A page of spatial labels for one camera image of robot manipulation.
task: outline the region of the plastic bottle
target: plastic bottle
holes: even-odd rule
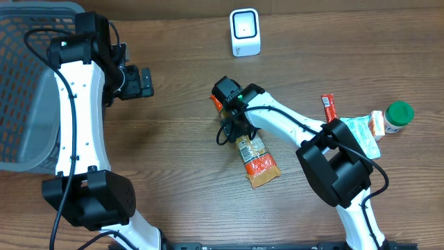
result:
[[[405,101],[395,101],[384,113],[386,133],[397,133],[415,116],[413,108]]]

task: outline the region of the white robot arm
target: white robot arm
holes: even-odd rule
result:
[[[110,171],[111,166],[105,152],[103,140],[103,109],[101,90],[105,84],[103,70],[93,61],[91,64],[83,64],[82,61],[67,62],[61,64],[60,72],[71,83],[70,88],[77,96],[76,104],[77,122],[77,155],[75,175],[87,174],[90,166],[95,166],[95,171]],[[71,106],[62,80],[57,76],[57,84],[60,94],[60,150],[56,173],[68,176],[71,167],[69,159],[72,143]],[[324,122],[304,117],[295,111],[277,102],[268,92],[258,94],[248,102],[248,107],[273,106],[283,110],[287,114],[308,125],[316,132],[321,132]],[[257,128],[272,132],[284,140],[294,149],[300,148],[302,142],[310,141],[314,135],[294,124],[284,115],[272,110],[252,110],[245,113],[248,121]],[[347,234],[347,243],[352,249],[376,249],[370,236],[360,203],[370,193],[370,188],[362,190],[352,201],[348,208],[336,206],[339,216]],[[378,244],[382,246],[384,235],[376,225],[370,202],[367,204],[369,216],[374,234],[377,236]],[[151,226],[136,210],[132,217],[128,218],[126,224],[113,224],[95,228],[101,233],[118,231],[135,247],[145,250],[161,250],[161,232]],[[126,249],[131,249],[121,238],[116,241]]]
[[[115,97],[127,100],[153,95],[149,69],[142,70],[141,79],[136,66],[125,65],[126,45],[111,46],[105,17],[94,12],[80,13],[75,22],[76,34],[53,38],[48,50],[46,63],[55,71],[58,68],[65,81],[55,73],[60,97],[60,152],[57,177],[43,181],[43,197],[59,210],[67,194],[60,213],[71,225],[114,236],[125,249],[171,250],[162,232],[136,210],[131,182],[111,172],[103,139],[103,110]],[[74,145],[75,159],[71,157]],[[71,175],[73,160],[76,164]]]
[[[233,115],[243,113],[244,123],[248,123],[254,128],[262,128],[265,131],[274,134],[294,149],[299,149],[301,145],[303,145],[305,142],[312,141],[315,135],[309,132],[307,129],[297,125],[294,121],[283,115],[281,112],[270,110],[269,107],[283,111],[287,115],[298,120],[299,122],[303,123],[308,128],[317,133],[320,133],[323,130],[323,125],[325,124],[324,122],[304,117],[297,112],[283,106],[281,103],[277,102],[268,92],[265,92],[263,89],[256,85],[249,85],[245,90],[242,90],[235,81],[231,81],[227,77],[222,78],[218,83],[216,83],[213,88],[212,94],[216,95],[216,98],[221,103],[223,103],[224,108],[226,108],[228,112],[231,111]],[[239,117],[237,123],[243,123],[242,117]],[[234,129],[240,127],[234,124],[232,124],[232,126],[234,126]],[[328,162],[325,158],[321,156],[322,153],[325,153],[327,150],[328,147],[311,147],[307,151],[298,154],[302,168],[307,175],[307,179],[309,180],[310,185],[320,196],[320,198],[326,201],[329,205],[336,207],[336,210],[338,211],[339,217],[341,218],[341,221],[345,228],[345,232],[347,235],[347,244],[351,249],[377,249],[374,239],[372,238],[372,236],[370,236],[370,231],[361,209],[362,200],[370,194],[370,179],[368,178],[369,173],[365,171],[366,166],[362,165],[362,163],[359,161],[356,161],[355,165],[349,162],[345,163],[345,161],[340,162],[340,160],[338,159],[345,157],[345,154],[341,154],[338,157],[333,157],[333,161],[336,160],[338,163],[338,168],[341,168],[344,171],[347,171],[348,168],[344,167],[345,165],[354,166],[356,168],[360,167],[362,168],[362,170],[364,170],[360,172],[350,172],[348,174],[349,176],[347,176],[346,174],[341,176],[340,173],[333,171],[332,169],[328,169],[330,168],[330,166],[327,165]],[[311,151],[317,151],[317,155],[311,155]],[[327,166],[325,168],[325,171],[329,172],[316,173],[316,171],[320,171],[321,165]],[[348,180],[346,178],[350,178],[353,175],[363,176],[364,188],[362,183],[348,183]],[[319,187],[323,183],[320,183],[320,181],[314,181],[313,179],[315,178],[324,178],[325,180],[327,180],[327,182],[331,181],[331,178],[335,179],[330,182],[332,184],[331,187]],[[338,191],[345,192],[347,195],[345,195],[345,197],[339,197],[339,199],[337,199],[338,197],[332,199],[331,196],[336,196],[335,192]],[[370,201],[366,202],[366,206],[366,213],[368,215],[373,233],[377,239],[377,245],[381,247],[385,241],[384,234],[382,234],[377,227],[375,216],[373,214],[373,210],[371,209]]]

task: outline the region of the paper packaging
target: paper packaging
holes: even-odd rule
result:
[[[211,95],[210,98],[213,100],[222,119],[228,117],[229,114],[223,109],[221,102],[214,95]],[[266,149],[259,133],[256,134],[253,140],[248,139],[247,135],[242,135],[236,139],[235,144],[247,171],[246,177],[250,180],[253,188],[257,188],[280,176],[280,169]]]
[[[323,94],[321,95],[321,99],[324,104],[327,123],[331,122],[334,118],[338,118],[336,114],[336,107],[334,106],[333,94]]]
[[[386,135],[384,131],[384,116],[381,110],[374,110],[370,113],[368,127],[373,137],[377,141]]]
[[[367,157],[370,159],[381,157],[381,151],[377,147],[376,140],[368,127],[370,115],[355,118],[341,117],[341,121],[347,124]]]

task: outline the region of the label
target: label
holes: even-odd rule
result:
[[[255,136],[255,139],[253,139],[251,143],[253,144],[253,147],[255,148],[256,151],[265,148],[265,145],[262,142],[261,138],[259,138],[259,136]]]
[[[401,130],[401,128],[404,128],[404,126],[395,126],[391,124],[384,113],[384,126],[386,128],[386,133],[397,133]]]
[[[328,101],[328,97],[322,97],[322,102],[324,103],[324,107],[330,107],[330,102]]]
[[[247,144],[246,144],[245,141],[241,141],[241,142],[239,143],[239,148],[240,148],[240,149],[243,148],[243,147],[246,147],[246,146],[247,146]]]
[[[270,153],[266,153],[256,159],[245,164],[247,174],[250,176],[257,176],[262,174],[264,170],[269,167],[276,166],[276,162]]]
[[[373,117],[375,118],[375,131],[380,134],[382,133],[382,126],[381,124],[383,124],[384,122],[382,121],[383,115],[382,115],[382,111],[378,110],[378,111],[373,111],[374,115]]]
[[[240,147],[240,144],[239,144],[239,152],[241,153],[241,157],[245,163],[251,161],[254,158],[250,148],[247,146],[247,144],[245,142],[242,147]]]

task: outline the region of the gray basket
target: gray basket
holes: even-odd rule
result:
[[[32,28],[74,32],[74,15],[84,12],[70,2],[0,3],[0,169],[54,174],[60,139],[60,104],[54,73],[23,43]],[[58,33],[30,36],[46,55]]]

